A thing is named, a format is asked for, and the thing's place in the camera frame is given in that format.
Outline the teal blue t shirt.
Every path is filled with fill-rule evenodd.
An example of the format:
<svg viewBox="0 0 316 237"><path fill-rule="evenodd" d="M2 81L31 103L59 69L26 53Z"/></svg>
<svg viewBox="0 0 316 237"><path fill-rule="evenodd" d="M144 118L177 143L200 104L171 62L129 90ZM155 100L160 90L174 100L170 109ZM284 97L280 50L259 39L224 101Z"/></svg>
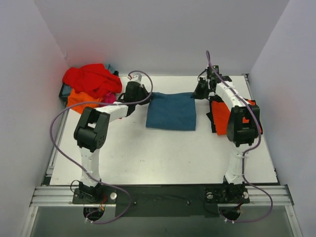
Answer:
<svg viewBox="0 0 316 237"><path fill-rule="evenodd" d="M195 131L197 125L196 104L190 92L176 94L153 93L149 103L146 128Z"/></svg>

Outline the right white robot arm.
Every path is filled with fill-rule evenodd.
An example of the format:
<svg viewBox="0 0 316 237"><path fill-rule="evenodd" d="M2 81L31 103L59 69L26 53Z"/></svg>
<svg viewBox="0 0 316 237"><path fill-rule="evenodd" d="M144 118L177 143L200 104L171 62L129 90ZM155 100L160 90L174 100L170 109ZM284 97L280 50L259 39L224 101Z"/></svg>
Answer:
<svg viewBox="0 0 316 237"><path fill-rule="evenodd" d="M232 79L219 73L218 66L208 66L197 81L191 97L209 101L207 116L212 132L225 135L234 145L224 180L240 185L245 182L247 155L261 143L260 108L254 101L243 98Z"/></svg>

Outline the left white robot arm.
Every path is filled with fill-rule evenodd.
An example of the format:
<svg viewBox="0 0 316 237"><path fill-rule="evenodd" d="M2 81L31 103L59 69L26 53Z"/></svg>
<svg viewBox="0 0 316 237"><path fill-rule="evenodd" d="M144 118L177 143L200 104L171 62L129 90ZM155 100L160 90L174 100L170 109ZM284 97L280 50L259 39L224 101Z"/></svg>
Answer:
<svg viewBox="0 0 316 237"><path fill-rule="evenodd" d="M102 196L99 174L100 149L106 141L109 124L131 115L137 105L150 102L149 92L139 79L127 83L125 93L113 105L84 108L74 131L74 139L81 154L84 168L79 182L79 190L89 203L97 203Z"/></svg>

